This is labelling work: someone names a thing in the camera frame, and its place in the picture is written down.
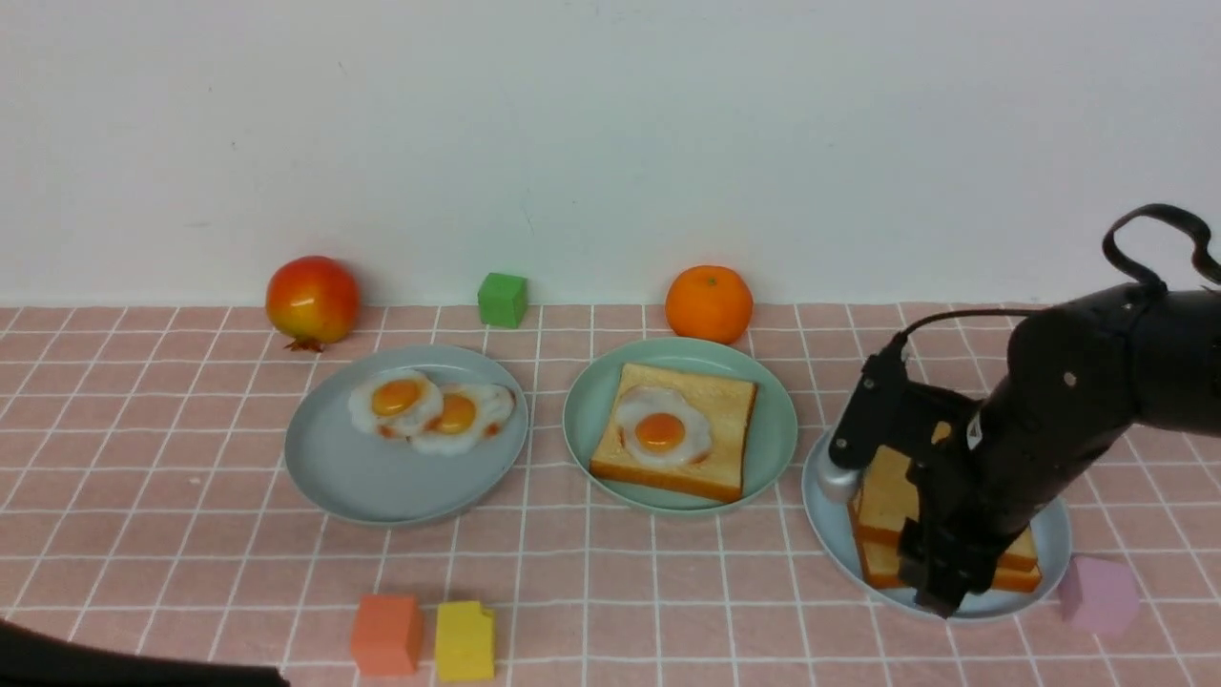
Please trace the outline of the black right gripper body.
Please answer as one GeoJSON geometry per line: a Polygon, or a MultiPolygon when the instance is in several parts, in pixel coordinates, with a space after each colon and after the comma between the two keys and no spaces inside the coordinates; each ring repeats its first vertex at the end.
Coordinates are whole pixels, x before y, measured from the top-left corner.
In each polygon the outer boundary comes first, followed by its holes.
{"type": "Polygon", "coordinates": [[[1035,401],[1011,383],[973,400],[910,382],[897,450],[919,493],[917,519],[941,527],[943,555],[1004,553],[1081,473],[1081,425],[1057,397],[1035,401]]]}

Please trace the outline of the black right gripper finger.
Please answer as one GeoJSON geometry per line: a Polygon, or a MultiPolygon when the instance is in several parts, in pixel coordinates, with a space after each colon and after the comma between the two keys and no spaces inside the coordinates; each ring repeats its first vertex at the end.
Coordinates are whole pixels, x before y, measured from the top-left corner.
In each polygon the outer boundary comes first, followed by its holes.
{"type": "Polygon", "coordinates": [[[937,522],[926,525],[919,519],[904,519],[897,553],[904,583],[921,593],[941,591],[945,545],[941,542],[941,527],[937,522]]]}
{"type": "Polygon", "coordinates": [[[951,549],[945,556],[941,591],[916,591],[916,606],[941,620],[954,617],[966,597],[990,591],[1000,556],[999,549],[951,549]]]}

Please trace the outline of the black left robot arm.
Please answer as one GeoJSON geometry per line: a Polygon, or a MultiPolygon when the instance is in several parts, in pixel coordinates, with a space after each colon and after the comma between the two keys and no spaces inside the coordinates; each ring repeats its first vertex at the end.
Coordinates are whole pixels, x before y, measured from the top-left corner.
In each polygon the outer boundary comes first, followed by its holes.
{"type": "Polygon", "coordinates": [[[288,686],[269,665],[137,656],[1,622],[2,686],[288,686]]]}

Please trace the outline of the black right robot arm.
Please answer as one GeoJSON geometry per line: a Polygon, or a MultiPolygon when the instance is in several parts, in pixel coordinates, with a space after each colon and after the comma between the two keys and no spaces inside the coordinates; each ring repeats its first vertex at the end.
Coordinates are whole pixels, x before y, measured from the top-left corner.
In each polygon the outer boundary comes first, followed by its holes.
{"type": "Polygon", "coordinates": [[[1038,310],[1012,331],[987,399],[910,382],[899,419],[889,447],[919,493],[900,578],[950,617],[1129,427],[1219,434],[1219,295],[1120,286],[1038,310]]]}

